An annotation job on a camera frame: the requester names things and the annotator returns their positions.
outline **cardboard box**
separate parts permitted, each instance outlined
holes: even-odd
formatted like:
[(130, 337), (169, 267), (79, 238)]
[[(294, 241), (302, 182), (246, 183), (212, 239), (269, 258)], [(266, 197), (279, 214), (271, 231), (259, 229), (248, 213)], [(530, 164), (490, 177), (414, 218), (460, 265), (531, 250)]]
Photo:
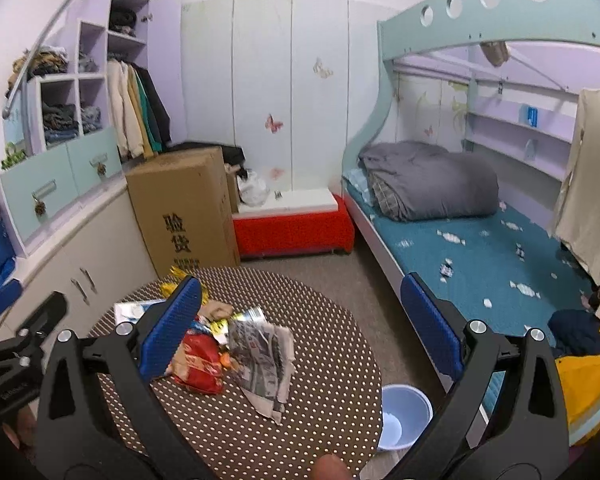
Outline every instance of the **cardboard box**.
[(167, 153), (126, 174), (142, 238), (159, 276), (171, 266), (237, 266), (220, 148)]
[(238, 204), (240, 203), (240, 192), (238, 191), (238, 180), (235, 173), (226, 174), (226, 186), (229, 189), (229, 203), (231, 204), (231, 212), (238, 212)]

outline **round table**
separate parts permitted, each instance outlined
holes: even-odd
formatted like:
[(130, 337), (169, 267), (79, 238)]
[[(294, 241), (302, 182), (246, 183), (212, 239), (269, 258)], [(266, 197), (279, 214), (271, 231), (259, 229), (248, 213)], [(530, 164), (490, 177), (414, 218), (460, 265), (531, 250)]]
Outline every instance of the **round table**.
[[(260, 306), (269, 322), (294, 335), (296, 373), (282, 425), (259, 415), (238, 386), (224, 377), (224, 392), (187, 391), (171, 378), (152, 383), (171, 419), (223, 480), (306, 478), (317, 458), (334, 453), (359, 473), (376, 450), (382, 429), (380, 371), (351, 313), (300, 282), (248, 267), (193, 272), (211, 298), (236, 311)], [(124, 301), (161, 298), (149, 283)], [(109, 333), (112, 310), (91, 335)], [(125, 443), (144, 452), (108, 376), (100, 377)]]

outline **floor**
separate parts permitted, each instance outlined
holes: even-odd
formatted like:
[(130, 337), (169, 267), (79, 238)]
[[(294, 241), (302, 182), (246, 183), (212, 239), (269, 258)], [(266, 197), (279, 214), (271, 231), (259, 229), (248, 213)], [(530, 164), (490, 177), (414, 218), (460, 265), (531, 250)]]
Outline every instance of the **floor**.
[[(299, 280), (348, 308), (373, 349), (382, 384), (412, 384), (427, 394), (434, 409), (440, 405), (442, 385), (362, 236), (356, 237), (351, 254), (270, 258), (243, 265)], [(360, 478), (382, 479), (400, 458), (395, 452), (377, 453)]]

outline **teal bed frame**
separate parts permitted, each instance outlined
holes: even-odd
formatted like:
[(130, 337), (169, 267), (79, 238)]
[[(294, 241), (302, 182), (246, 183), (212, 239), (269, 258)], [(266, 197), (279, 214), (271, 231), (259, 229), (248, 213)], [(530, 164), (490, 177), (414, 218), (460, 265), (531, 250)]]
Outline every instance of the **teal bed frame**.
[[(394, 95), (394, 60), (409, 54), (479, 44), (483, 41), (556, 41), (600, 47), (600, 0), (500, 0), (488, 9), (484, 0), (461, 0), (456, 18), (451, 0), (425, 0), (385, 22), (378, 22), (379, 89), (376, 106), (349, 141), (342, 171), (358, 166), (358, 154), (381, 131)], [(424, 12), (433, 20), (424, 25)]]

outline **blue mattress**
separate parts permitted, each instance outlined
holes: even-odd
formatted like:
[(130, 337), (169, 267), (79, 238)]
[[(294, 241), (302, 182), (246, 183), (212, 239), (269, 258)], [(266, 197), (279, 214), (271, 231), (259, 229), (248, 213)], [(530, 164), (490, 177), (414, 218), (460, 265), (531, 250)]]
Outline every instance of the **blue mattress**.
[[(455, 304), (467, 320), (485, 321), (494, 332), (524, 335), (538, 327), (554, 345), (549, 318), (556, 310), (583, 308), (580, 297), (591, 292), (571, 253), (504, 202), (488, 218), (394, 222), (367, 205), (351, 185), (347, 190), (405, 274), (417, 272), (438, 298)], [(453, 275), (442, 279), (446, 260)], [(503, 375), (494, 374), (484, 397), (489, 415)]]

